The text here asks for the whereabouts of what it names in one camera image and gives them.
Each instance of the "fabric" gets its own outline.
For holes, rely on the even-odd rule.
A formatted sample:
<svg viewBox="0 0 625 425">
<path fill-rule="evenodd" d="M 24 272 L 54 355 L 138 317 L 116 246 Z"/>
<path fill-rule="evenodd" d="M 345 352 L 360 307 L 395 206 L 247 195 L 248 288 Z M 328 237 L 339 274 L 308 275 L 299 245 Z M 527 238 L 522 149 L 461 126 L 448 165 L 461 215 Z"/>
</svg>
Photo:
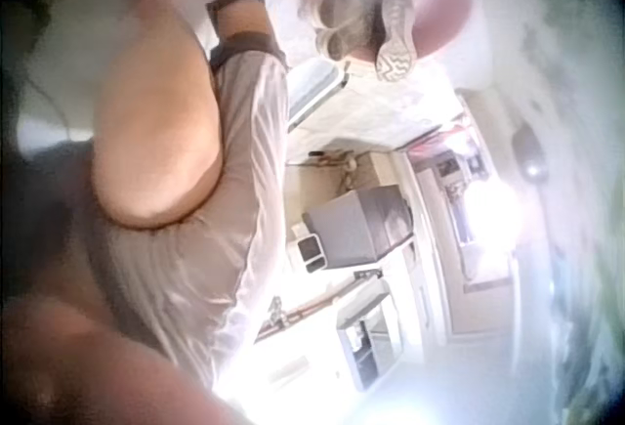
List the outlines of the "fabric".
<svg viewBox="0 0 625 425">
<path fill-rule="evenodd" d="M 285 241 L 286 70 L 274 56 L 245 52 L 216 79 L 225 162 L 210 198 L 153 231 L 99 215 L 91 237 L 100 246 L 95 265 L 114 277 L 160 350 L 208 389 L 254 343 Z"/>
</svg>

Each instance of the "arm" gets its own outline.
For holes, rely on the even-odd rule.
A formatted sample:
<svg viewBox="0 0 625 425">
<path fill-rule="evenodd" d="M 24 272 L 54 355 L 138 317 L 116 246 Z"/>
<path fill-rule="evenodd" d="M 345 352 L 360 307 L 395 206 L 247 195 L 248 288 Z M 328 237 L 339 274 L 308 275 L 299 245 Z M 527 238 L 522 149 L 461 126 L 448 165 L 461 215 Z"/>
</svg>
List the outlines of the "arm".
<svg viewBox="0 0 625 425">
<path fill-rule="evenodd" d="M 258 0 L 239 0 L 228 5 L 220 10 L 217 21 L 217 34 L 222 40 L 242 31 L 262 32 L 273 38 L 267 10 Z"/>
</svg>

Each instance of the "person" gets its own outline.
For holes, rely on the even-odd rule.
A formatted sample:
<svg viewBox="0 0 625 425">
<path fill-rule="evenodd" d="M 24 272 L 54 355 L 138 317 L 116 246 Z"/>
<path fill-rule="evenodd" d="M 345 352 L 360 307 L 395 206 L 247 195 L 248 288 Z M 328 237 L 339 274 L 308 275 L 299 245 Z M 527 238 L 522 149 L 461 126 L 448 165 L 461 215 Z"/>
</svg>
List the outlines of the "person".
<svg viewBox="0 0 625 425">
<path fill-rule="evenodd" d="M 208 5 L 210 63 L 169 0 L 132 11 L 93 141 L 36 157 L 18 199 L 4 400 L 44 423 L 241 423 L 211 391 L 281 269 L 283 56 L 263 0 Z"/>
</svg>

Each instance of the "wall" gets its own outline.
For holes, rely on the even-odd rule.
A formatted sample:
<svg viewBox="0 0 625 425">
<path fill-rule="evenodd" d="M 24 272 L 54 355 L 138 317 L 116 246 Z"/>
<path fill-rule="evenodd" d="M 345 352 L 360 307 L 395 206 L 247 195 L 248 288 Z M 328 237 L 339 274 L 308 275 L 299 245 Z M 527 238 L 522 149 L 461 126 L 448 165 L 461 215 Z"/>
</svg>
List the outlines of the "wall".
<svg viewBox="0 0 625 425">
<path fill-rule="evenodd" d="M 483 3 L 495 82 L 469 95 L 467 102 L 493 147 L 498 168 L 524 195 L 526 249 L 533 250 L 548 231 L 550 244 L 562 252 L 573 280 L 567 295 L 575 310 L 596 317 L 597 330 L 612 333 L 611 341 L 595 343 L 593 349 L 618 375 L 625 361 L 617 352 L 625 325 L 623 309 L 618 313 L 618 305 L 625 306 L 618 236 L 623 204 L 617 186 L 623 180 L 625 157 L 622 5 L 618 0 Z M 521 183 L 512 156 L 512 134 L 524 121 L 541 142 L 550 170 L 549 183 L 541 190 L 542 204 L 536 192 Z M 536 290 L 546 294 L 540 298 L 545 303 L 549 277 L 534 271 L 528 282 L 532 295 Z M 619 301 L 609 307 L 608 298 Z"/>
<path fill-rule="evenodd" d="M 287 166 L 284 175 L 284 213 L 287 240 L 295 239 L 293 225 L 302 222 L 309 208 L 339 196 L 341 168 L 338 166 Z"/>
</svg>

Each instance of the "bright light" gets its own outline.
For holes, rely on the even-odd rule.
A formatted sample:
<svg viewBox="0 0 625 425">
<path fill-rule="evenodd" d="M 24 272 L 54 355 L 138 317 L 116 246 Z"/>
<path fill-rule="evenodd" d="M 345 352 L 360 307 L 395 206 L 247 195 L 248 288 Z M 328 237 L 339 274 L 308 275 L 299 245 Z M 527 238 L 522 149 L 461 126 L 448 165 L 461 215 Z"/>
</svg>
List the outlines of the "bright light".
<svg viewBox="0 0 625 425">
<path fill-rule="evenodd" d="M 534 166 L 533 164 L 530 164 L 527 166 L 527 174 L 529 176 L 538 176 L 538 174 L 540 173 L 540 169 L 538 169 L 537 166 Z"/>
<path fill-rule="evenodd" d="M 360 423 L 363 425 L 438 425 L 438 420 L 420 407 L 386 404 L 383 407 L 368 408 Z"/>
<path fill-rule="evenodd" d="M 477 242 L 510 251 L 521 231 L 521 209 L 514 191 L 498 179 L 473 181 L 464 194 L 469 226 Z"/>
</svg>

